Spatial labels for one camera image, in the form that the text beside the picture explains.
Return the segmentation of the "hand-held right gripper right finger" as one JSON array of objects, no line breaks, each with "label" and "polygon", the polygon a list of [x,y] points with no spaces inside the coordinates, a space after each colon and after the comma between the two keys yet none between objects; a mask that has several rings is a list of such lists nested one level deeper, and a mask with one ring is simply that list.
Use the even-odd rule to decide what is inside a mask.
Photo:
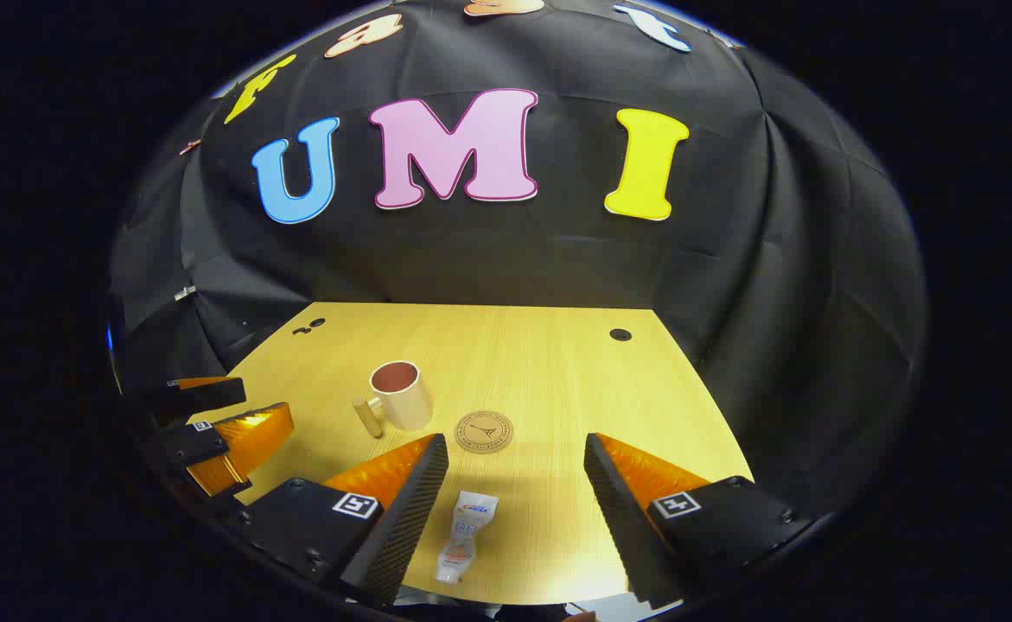
[{"label": "hand-held right gripper right finger", "polygon": [[647,605],[728,597],[818,527],[749,478],[710,481],[605,434],[588,434],[583,465],[629,590]]}]

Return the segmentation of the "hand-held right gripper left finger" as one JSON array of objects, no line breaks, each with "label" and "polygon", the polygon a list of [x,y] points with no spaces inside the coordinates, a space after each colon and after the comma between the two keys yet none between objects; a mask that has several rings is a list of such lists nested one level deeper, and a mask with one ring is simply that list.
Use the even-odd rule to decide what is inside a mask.
[{"label": "hand-held right gripper left finger", "polygon": [[285,480],[230,511],[229,530],[309,589],[389,606],[448,465],[445,436],[426,435],[325,483]]}]

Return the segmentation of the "white toothpaste tube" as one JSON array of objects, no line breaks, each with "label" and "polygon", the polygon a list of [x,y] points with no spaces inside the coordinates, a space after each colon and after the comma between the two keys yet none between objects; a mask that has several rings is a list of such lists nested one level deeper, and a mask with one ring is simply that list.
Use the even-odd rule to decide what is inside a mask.
[{"label": "white toothpaste tube", "polygon": [[435,580],[457,584],[477,555],[475,537],[493,521],[498,497],[461,491],[455,501],[448,540],[439,551]]}]

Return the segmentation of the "beige cup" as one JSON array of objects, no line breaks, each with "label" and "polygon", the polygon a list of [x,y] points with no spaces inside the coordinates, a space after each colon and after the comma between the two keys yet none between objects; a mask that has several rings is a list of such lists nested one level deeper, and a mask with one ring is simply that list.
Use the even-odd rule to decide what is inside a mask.
[{"label": "beige cup", "polygon": [[352,409],[371,437],[380,439],[385,425],[398,430],[426,428],[433,418],[422,370],[406,359],[380,364],[368,378],[371,395],[352,401]]}]

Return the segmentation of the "round brown coaster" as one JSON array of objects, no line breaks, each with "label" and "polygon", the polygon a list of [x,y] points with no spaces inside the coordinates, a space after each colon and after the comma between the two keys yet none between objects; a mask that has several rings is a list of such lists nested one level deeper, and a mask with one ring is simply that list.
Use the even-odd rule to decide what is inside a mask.
[{"label": "round brown coaster", "polygon": [[455,425],[455,440],[466,452],[490,455],[509,446],[516,425],[509,417],[492,410],[478,410],[463,415]]}]

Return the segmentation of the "wooden desktop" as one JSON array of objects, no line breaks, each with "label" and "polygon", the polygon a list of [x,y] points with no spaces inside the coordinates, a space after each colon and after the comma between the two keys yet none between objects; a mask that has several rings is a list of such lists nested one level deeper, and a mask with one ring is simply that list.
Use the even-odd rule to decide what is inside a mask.
[{"label": "wooden desktop", "polygon": [[[380,364],[422,370],[426,429],[364,430],[352,401],[369,397]],[[426,434],[447,438],[449,466],[412,556],[408,587],[501,605],[614,597],[627,575],[583,467],[585,438],[602,433],[710,481],[752,477],[710,391],[648,308],[415,306],[316,302],[233,370],[246,401],[221,420],[286,402],[296,432],[251,474],[249,504],[285,480],[322,483]],[[478,410],[516,425],[509,446],[466,452],[455,425]],[[435,580],[461,491],[497,497],[457,584]]]}]

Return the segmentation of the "black backdrop cloth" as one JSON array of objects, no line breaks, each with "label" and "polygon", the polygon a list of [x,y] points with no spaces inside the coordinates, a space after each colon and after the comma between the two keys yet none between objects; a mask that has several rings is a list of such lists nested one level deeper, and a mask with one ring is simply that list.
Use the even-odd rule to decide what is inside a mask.
[{"label": "black backdrop cloth", "polygon": [[766,488],[852,503],[897,441],[928,316],[868,143],[663,10],[473,10],[340,17],[182,119],[111,252],[122,389],[231,371],[313,301],[648,308]]}]

